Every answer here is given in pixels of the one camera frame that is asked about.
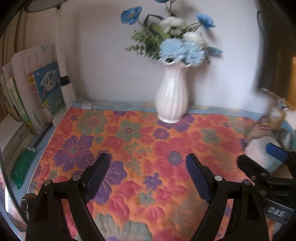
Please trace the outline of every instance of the blue flower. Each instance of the blue flower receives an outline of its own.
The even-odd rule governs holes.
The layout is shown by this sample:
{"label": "blue flower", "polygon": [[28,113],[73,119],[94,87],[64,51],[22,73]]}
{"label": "blue flower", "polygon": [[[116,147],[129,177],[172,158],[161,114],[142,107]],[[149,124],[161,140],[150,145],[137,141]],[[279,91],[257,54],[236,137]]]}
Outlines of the blue flower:
{"label": "blue flower", "polygon": [[205,51],[201,45],[192,41],[186,41],[183,44],[186,49],[185,63],[192,65],[199,65],[205,59]]}
{"label": "blue flower", "polygon": [[168,2],[169,0],[155,0],[155,1],[160,3],[165,3],[165,2]]}
{"label": "blue flower", "polygon": [[206,30],[216,27],[214,25],[214,20],[210,15],[199,12],[196,17],[203,24]]}
{"label": "blue flower", "polygon": [[167,39],[161,43],[159,55],[160,60],[172,59],[196,66],[203,62],[205,51],[201,45],[192,41]]}
{"label": "blue flower", "polygon": [[129,25],[133,25],[138,21],[141,12],[142,12],[141,6],[132,7],[128,10],[125,10],[121,14],[121,22],[124,24],[128,23]]}
{"label": "blue flower", "polygon": [[173,59],[181,61],[185,58],[183,41],[180,39],[166,39],[160,45],[159,55],[161,60]]}

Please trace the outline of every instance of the orange floral fabric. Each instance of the orange floral fabric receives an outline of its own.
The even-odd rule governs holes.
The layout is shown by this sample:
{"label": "orange floral fabric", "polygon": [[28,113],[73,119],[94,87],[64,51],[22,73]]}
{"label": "orange floral fabric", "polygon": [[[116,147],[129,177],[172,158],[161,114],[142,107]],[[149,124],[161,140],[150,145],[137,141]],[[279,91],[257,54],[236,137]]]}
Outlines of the orange floral fabric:
{"label": "orange floral fabric", "polygon": [[[155,113],[70,108],[57,127],[34,175],[38,193],[46,179],[69,180],[105,152],[111,165],[90,213],[107,241],[187,241],[207,204],[186,170],[195,153],[203,165],[229,181],[246,178],[236,164],[244,133],[254,121],[219,114],[186,114],[178,124],[160,122]],[[217,238],[230,215],[225,211]],[[73,237],[77,231],[65,213]]]}

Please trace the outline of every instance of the purple flower pattern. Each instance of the purple flower pattern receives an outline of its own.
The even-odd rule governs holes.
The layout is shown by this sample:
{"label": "purple flower pattern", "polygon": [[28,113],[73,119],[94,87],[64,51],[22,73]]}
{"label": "purple flower pattern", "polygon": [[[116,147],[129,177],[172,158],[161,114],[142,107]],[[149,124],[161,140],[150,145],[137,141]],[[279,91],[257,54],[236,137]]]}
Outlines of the purple flower pattern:
{"label": "purple flower pattern", "polygon": [[227,124],[226,122],[223,122],[222,124],[223,124],[225,127],[230,127],[230,125]]}
{"label": "purple flower pattern", "polygon": [[38,165],[36,172],[34,174],[34,178],[36,178],[41,173],[41,165]]}
{"label": "purple flower pattern", "polygon": [[161,185],[163,182],[162,180],[158,179],[158,173],[154,173],[153,176],[146,176],[144,180],[144,184],[146,185],[146,190],[152,189],[156,191],[157,186]]}
{"label": "purple flower pattern", "polygon": [[165,129],[158,128],[154,132],[153,136],[155,137],[155,139],[165,140],[170,136],[170,133],[168,133]]}
{"label": "purple flower pattern", "polygon": [[126,112],[125,111],[114,111],[113,113],[115,116],[125,116],[126,115]]}
{"label": "purple flower pattern", "polygon": [[83,135],[79,138],[72,136],[63,144],[63,149],[58,150],[54,155],[55,166],[63,165],[63,171],[67,172],[73,169],[74,165],[85,169],[94,164],[94,155],[90,150],[94,137]]}
{"label": "purple flower pattern", "polygon": [[189,124],[192,123],[194,121],[194,118],[191,114],[185,114],[181,121],[178,122],[177,124],[167,124],[167,123],[164,123],[162,121],[158,121],[157,124],[166,128],[166,129],[172,129],[172,128],[175,128],[175,130],[177,132],[183,132],[183,131],[187,131],[187,129],[189,128]]}
{"label": "purple flower pattern", "polygon": [[73,121],[77,121],[78,120],[77,116],[78,115],[72,115],[70,119],[73,120]]}
{"label": "purple flower pattern", "polygon": [[126,175],[127,173],[123,169],[123,161],[112,162],[94,200],[97,201],[98,204],[105,204],[112,192],[111,186],[119,185]]}
{"label": "purple flower pattern", "polygon": [[116,238],[116,237],[108,237],[106,239],[106,241],[121,241],[120,239]]}

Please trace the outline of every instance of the artificial flower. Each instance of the artificial flower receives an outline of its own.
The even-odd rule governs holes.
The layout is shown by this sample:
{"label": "artificial flower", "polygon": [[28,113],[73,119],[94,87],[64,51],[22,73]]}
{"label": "artificial flower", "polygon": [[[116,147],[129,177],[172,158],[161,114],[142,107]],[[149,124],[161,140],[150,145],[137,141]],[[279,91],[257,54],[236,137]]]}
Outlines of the artificial flower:
{"label": "artificial flower", "polygon": [[182,18],[176,17],[168,17],[162,20],[159,25],[164,29],[166,34],[170,32],[171,28],[185,29],[187,27],[186,22]]}
{"label": "artificial flower", "polygon": [[181,29],[172,29],[171,31],[170,31],[170,34],[172,35],[172,36],[178,36],[178,35],[180,35],[182,33],[182,30]]}
{"label": "artificial flower", "polygon": [[160,59],[173,59],[174,61],[181,61],[185,58],[185,50],[183,48],[183,41],[180,39],[167,39],[160,45],[159,51]]}
{"label": "artificial flower", "polygon": [[187,32],[183,35],[183,39],[185,41],[195,42],[196,44],[201,45],[204,48],[207,48],[208,46],[207,41],[201,36],[201,33],[197,34],[195,32]]}
{"label": "artificial flower", "polygon": [[205,59],[205,51],[201,45],[192,41],[186,41],[183,44],[186,51],[185,63],[194,66],[200,65]]}
{"label": "artificial flower", "polygon": [[206,30],[216,27],[214,25],[214,20],[210,15],[199,12],[196,17],[203,24]]}
{"label": "artificial flower", "polygon": [[201,64],[205,59],[205,51],[201,45],[176,38],[163,41],[160,45],[159,55],[160,60],[183,61],[185,64],[194,66]]}
{"label": "artificial flower", "polygon": [[141,6],[132,7],[128,10],[125,10],[121,14],[121,22],[124,24],[128,23],[129,25],[133,25],[138,21],[141,12],[142,12]]}

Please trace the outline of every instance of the flower bouquet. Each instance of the flower bouquet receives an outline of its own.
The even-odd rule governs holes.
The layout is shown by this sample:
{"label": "flower bouquet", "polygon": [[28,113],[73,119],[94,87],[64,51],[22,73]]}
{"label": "flower bouquet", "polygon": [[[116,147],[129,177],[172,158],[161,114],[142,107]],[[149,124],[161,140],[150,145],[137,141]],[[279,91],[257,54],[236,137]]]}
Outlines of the flower bouquet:
{"label": "flower bouquet", "polygon": [[[204,13],[197,13],[197,22],[187,24],[173,13],[173,3],[177,0],[156,0],[165,4],[168,17],[148,14],[143,22],[139,21],[142,7],[125,10],[121,14],[123,24],[142,25],[141,31],[134,31],[132,39],[138,44],[125,50],[135,51],[137,55],[161,60],[165,66],[165,76],[156,98],[158,118],[166,123],[177,123],[187,109],[187,90],[185,70],[190,66],[198,66],[204,61],[210,62],[210,56],[220,55],[222,51],[209,46],[197,30],[203,26],[206,30],[214,28],[214,20]],[[157,19],[157,23],[148,24],[149,18]]]}

